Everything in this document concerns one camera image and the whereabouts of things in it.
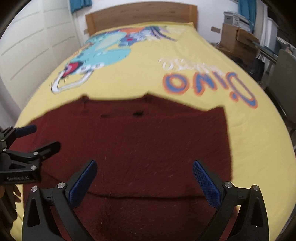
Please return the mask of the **person left hand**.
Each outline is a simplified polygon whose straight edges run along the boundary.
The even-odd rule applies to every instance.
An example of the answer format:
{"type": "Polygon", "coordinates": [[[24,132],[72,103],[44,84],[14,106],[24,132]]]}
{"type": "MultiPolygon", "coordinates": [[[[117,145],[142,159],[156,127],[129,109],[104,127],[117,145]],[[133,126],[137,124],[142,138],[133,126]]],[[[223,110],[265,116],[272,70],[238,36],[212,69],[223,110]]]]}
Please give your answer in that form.
{"type": "Polygon", "coordinates": [[[0,198],[3,198],[7,194],[12,207],[16,209],[16,203],[21,203],[22,194],[16,185],[1,185],[0,186],[0,198]]]}

